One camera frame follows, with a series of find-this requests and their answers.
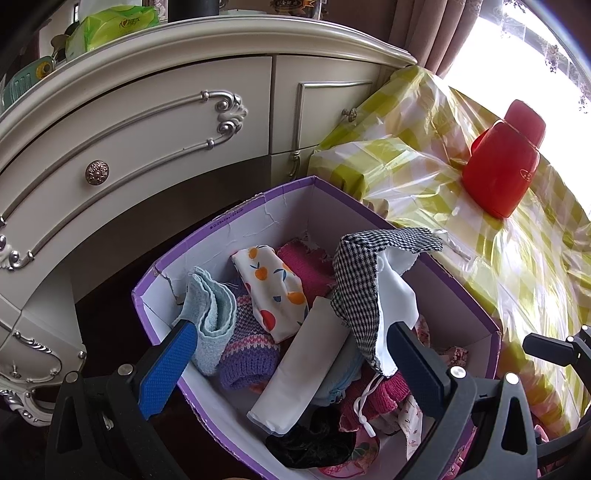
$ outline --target cardboard box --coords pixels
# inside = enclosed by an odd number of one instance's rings
[[[230,256],[242,248],[261,244],[279,248],[307,233],[332,255],[346,233],[391,228],[329,183],[317,177],[296,180],[237,206],[176,245],[138,283],[134,305],[148,337],[157,344],[181,311],[191,267],[198,265],[218,281],[229,281],[236,275]],[[493,378],[501,337],[480,305],[429,255],[421,254],[403,278],[416,293],[433,346],[467,348],[467,370],[476,377]],[[316,469],[288,469],[267,451],[263,443],[267,434],[246,418],[257,398],[253,392],[223,391],[216,379],[203,377],[191,363],[178,386],[209,433],[263,478],[327,478]],[[431,425],[430,419],[425,421],[423,435]],[[471,430],[466,428],[458,447],[467,441]],[[385,437],[377,460],[364,478],[391,480],[405,462],[404,436]]]

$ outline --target ornate drawer knob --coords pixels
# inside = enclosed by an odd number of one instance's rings
[[[346,108],[343,108],[342,115],[347,117],[349,123],[355,122],[355,119],[357,118],[357,109],[352,108],[351,110],[347,110]]]
[[[109,177],[109,166],[102,160],[95,160],[86,167],[84,177],[91,185],[100,185]]]

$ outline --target red cup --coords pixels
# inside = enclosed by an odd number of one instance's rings
[[[527,192],[540,162],[545,122],[521,100],[511,103],[505,120],[481,133],[462,172],[466,191],[496,218],[507,218]]]

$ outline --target houndstooth fabric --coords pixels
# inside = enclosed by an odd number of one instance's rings
[[[370,230],[342,237],[333,260],[337,286],[332,307],[348,323],[359,350],[375,370],[380,322],[377,253],[389,247],[419,254],[441,251],[443,244],[427,228]]]

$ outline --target light blue towel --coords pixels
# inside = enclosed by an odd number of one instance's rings
[[[330,367],[329,372],[320,384],[312,405],[327,407],[345,397],[345,390],[351,382],[361,378],[363,355],[357,347],[355,336],[349,334],[345,344]]]
[[[236,297],[208,271],[195,267],[189,272],[187,296],[181,315],[174,321],[189,320],[197,327],[197,349],[192,361],[199,371],[215,375],[223,351],[236,325]]]

